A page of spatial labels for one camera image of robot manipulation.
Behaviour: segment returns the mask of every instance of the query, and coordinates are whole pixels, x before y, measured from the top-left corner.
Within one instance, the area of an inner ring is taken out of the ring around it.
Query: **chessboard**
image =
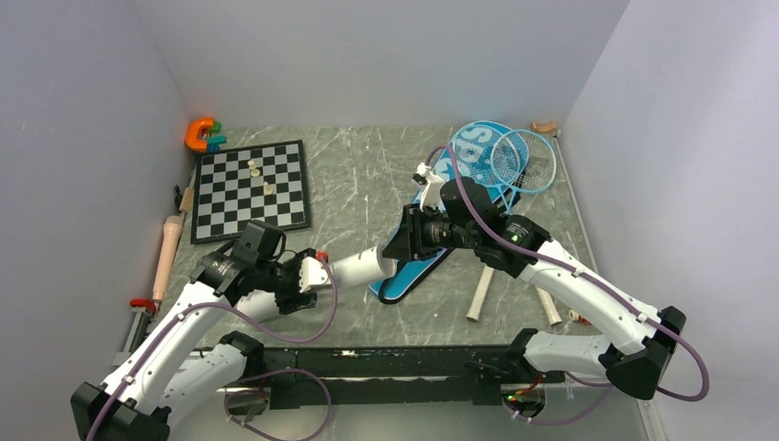
[[[193,205],[192,243],[239,237],[252,219],[284,231],[310,227],[303,141],[199,155]]]

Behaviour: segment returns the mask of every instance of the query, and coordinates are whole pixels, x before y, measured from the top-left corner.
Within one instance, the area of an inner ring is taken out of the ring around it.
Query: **table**
[[[224,130],[237,148],[301,139],[306,151],[312,228],[288,233],[288,249],[312,247],[332,260],[349,256],[375,243],[386,242],[397,226],[401,207],[412,200],[416,165],[437,145],[446,143],[454,127],[308,127],[241,128]],[[538,195],[523,195],[514,213],[525,214],[551,232],[575,257],[592,266],[568,177],[558,167],[555,182]],[[189,243],[187,218],[175,257],[165,314],[188,281],[198,259],[220,243]],[[472,252],[456,250],[405,300],[383,305],[367,288],[341,292],[335,321],[328,332],[309,345],[478,345],[507,344],[525,327],[557,334],[593,334],[596,331],[565,321],[550,329],[536,290],[521,280],[495,274],[480,322],[465,314],[483,264]],[[325,322],[330,300],[315,310],[298,311],[268,323],[275,331],[297,337],[314,334]],[[568,308],[557,302],[560,315]],[[234,316],[225,317],[203,338],[213,346],[233,330],[249,334],[266,345],[287,345],[257,332]]]

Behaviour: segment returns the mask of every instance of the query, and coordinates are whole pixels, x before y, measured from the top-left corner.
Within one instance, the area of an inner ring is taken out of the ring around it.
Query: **rolling pin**
[[[493,268],[484,266],[484,270],[481,271],[481,278],[479,284],[476,286],[476,292],[473,293],[473,301],[470,303],[470,309],[465,318],[469,322],[478,322],[481,315],[481,306],[484,304],[484,299],[487,298],[487,289],[490,288],[490,282],[492,282],[492,275],[495,273]]]
[[[557,326],[562,323],[562,319],[559,316],[558,309],[555,308],[555,302],[552,300],[552,296],[545,290],[536,287],[538,298],[541,299],[541,306],[544,307],[544,312],[547,313],[547,319],[549,319],[550,326]]]
[[[175,249],[178,247],[178,239],[181,237],[182,221],[178,216],[169,216],[163,226],[163,249],[160,251],[160,262],[157,264],[157,276],[154,278],[152,300],[158,307],[163,302],[165,290],[168,287]]]

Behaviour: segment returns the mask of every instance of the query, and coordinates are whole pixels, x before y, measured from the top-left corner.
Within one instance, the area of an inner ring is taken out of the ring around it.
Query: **wall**
[[[688,315],[709,397],[661,399],[671,439],[773,439],[779,5],[630,2],[563,131],[595,257]],[[680,351],[666,385],[700,384]]]
[[[627,0],[135,0],[230,126],[565,119]]]
[[[5,1],[0,41],[0,438],[75,439],[71,394],[151,293],[188,115],[128,2]]]

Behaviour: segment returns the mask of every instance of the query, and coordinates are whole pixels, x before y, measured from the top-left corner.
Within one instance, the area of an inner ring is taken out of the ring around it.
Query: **red clamp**
[[[157,315],[157,305],[151,299],[133,299],[130,300],[132,308],[146,308],[152,315]]]

